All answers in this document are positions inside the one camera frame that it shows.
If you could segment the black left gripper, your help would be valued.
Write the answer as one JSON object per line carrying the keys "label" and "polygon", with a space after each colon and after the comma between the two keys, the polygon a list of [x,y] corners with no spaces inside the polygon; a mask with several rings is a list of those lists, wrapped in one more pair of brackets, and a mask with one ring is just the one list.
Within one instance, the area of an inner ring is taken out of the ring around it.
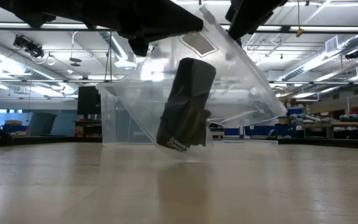
{"label": "black left gripper", "polygon": [[[100,0],[0,0],[0,8],[13,13],[33,28],[40,28],[57,17],[83,23],[88,29],[97,26],[122,31],[120,8],[110,1]],[[129,39],[134,54],[145,57],[149,49],[148,37]]]}

